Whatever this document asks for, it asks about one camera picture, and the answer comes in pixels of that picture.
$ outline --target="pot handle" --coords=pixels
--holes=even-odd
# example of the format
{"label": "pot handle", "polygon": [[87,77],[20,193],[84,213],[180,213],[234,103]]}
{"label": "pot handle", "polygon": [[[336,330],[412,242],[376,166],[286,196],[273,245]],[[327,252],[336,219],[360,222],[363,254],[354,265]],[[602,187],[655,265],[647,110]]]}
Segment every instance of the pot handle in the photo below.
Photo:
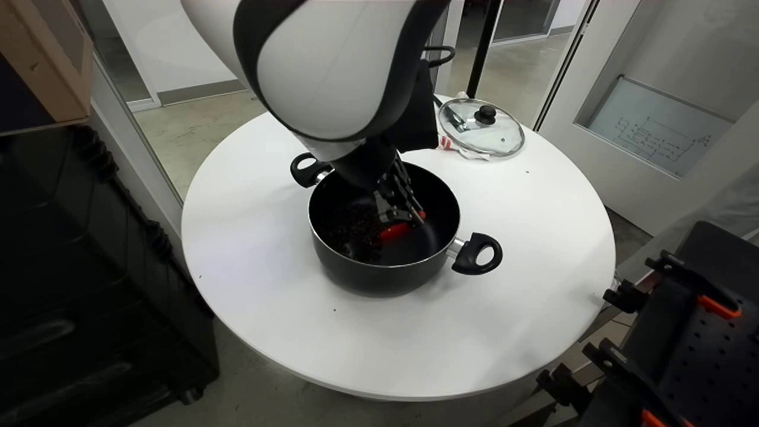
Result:
{"label": "pot handle", "polygon": [[289,175],[295,178],[295,184],[298,184],[301,187],[312,187],[322,173],[329,173],[331,166],[318,162],[310,153],[303,153],[298,158],[295,158],[289,162]]}
{"label": "pot handle", "polygon": [[[483,250],[494,250],[494,260],[483,265],[476,263],[476,257]],[[465,242],[455,257],[452,270],[463,274],[463,276],[483,276],[492,274],[500,265],[503,262],[503,250],[499,245],[499,241],[481,236],[481,232],[471,232],[470,242]]]}

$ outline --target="pot lid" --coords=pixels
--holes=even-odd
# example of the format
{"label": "pot lid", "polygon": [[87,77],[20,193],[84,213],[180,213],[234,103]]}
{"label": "pot lid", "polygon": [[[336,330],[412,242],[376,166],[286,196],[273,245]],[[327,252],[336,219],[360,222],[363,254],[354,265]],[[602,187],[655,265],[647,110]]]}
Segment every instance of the pot lid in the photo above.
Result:
{"label": "pot lid", "polygon": [[461,147],[508,158],[521,149],[521,126],[494,105],[476,101],[448,101],[438,108],[443,133]]}

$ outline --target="white round table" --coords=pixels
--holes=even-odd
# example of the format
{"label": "white round table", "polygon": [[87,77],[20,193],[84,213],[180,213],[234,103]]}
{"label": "white round table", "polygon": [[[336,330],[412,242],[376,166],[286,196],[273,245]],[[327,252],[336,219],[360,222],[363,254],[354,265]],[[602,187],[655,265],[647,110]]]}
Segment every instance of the white round table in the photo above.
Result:
{"label": "white round table", "polygon": [[228,135],[190,185],[190,274],[240,339],[327,390],[438,401],[514,383],[585,332],[615,274],[596,191],[550,143],[525,133],[521,153],[488,163],[442,149],[403,155],[452,187],[458,236],[488,232],[506,260],[488,276],[445,265],[410,294],[373,299],[322,276],[310,191],[289,178],[289,162],[305,149],[263,115]]}

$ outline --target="cooking pot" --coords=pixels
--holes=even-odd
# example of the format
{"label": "cooking pot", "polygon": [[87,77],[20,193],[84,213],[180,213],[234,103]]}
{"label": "cooking pot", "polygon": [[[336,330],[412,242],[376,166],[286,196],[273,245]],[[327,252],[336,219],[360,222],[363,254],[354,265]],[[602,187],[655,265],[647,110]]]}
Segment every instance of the cooking pot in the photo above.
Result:
{"label": "cooking pot", "polygon": [[[410,292],[435,279],[448,257],[461,276],[483,276],[500,265],[499,241],[471,232],[458,241],[461,210],[450,187],[435,173],[405,163],[412,191],[424,206],[424,224],[382,226],[371,193],[354,187],[329,163],[312,155],[298,155],[289,163],[291,178],[312,187],[308,219],[316,254],[327,279],[350,292],[393,296]],[[393,241],[380,241],[390,229],[403,229]]]}

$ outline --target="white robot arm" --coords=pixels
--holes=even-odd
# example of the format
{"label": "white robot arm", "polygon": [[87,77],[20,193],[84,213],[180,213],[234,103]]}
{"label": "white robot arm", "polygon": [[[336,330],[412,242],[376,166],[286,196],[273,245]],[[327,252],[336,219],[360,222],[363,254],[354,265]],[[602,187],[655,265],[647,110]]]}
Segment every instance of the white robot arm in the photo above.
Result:
{"label": "white robot arm", "polygon": [[435,133],[423,51],[448,0],[183,5],[269,111],[347,181],[375,191],[403,139]]}

